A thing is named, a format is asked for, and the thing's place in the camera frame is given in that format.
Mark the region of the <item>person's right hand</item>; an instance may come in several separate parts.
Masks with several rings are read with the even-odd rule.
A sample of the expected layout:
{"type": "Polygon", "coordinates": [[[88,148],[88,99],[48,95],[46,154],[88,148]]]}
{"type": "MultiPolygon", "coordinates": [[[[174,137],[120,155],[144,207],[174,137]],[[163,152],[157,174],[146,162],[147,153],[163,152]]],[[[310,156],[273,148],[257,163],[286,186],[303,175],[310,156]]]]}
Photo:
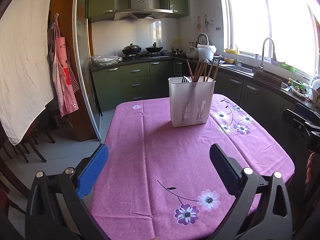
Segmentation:
{"type": "Polygon", "coordinates": [[[305,180],[305,184],[306,185],[308,183],[310,183],[310,181],[312,180],[312,170],[313,170],[314,156],[315,156],[315,153],[312,152],[309,155],[308,162],[307,162],[307,165],[306,165],[306,180],[305,180]]]}

